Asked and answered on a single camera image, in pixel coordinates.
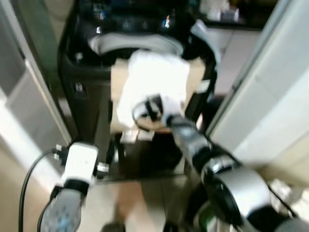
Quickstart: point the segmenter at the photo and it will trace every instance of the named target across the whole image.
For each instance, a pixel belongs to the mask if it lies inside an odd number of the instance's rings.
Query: white cloth
[[[189,70],[190,64],[175,55],[141,50],[133,53],[129,59],[129,77],[117,107],[119,122],[132,128],[133,108],[155,94],[184,102]]]

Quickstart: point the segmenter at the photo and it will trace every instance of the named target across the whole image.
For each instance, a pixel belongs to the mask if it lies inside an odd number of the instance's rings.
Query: tile floor
[[[96,185],[88,193],[78,232],[99,232],[116,218],[126,223],[127,232],[162,232],[166,218],[182,216],[193,185],[185,176]]]

